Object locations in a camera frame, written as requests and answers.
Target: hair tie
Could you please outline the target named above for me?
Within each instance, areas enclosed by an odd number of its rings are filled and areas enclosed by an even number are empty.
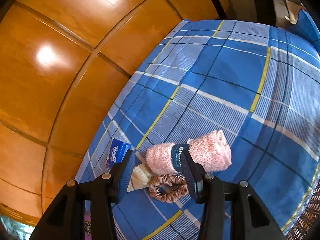
[[[177,190],[172,191],[168,194],[162,194],[159,189],[161,186],[173,186],[173,185],[181,185]],[[176,174],[167,174],[163,176],[154,177],[153,181],[149,186],[150,196],[154,197],[156,200],[173,203],[176,202],[179,198],[184,197],[188,194],[188,187],[186,184],[186,180],[182,175]]]

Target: pink object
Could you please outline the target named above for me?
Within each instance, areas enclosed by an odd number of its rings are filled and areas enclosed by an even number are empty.
[[[231,149],[222,130],[212,131],[196,139],[188,139],[187,143],[193,161],[200,163],[206,172],[223,171],[231,165]],[[162,143],[147,150],[146,160],[154,173],[178,173],[171,160],[173,145],[175,143]]]

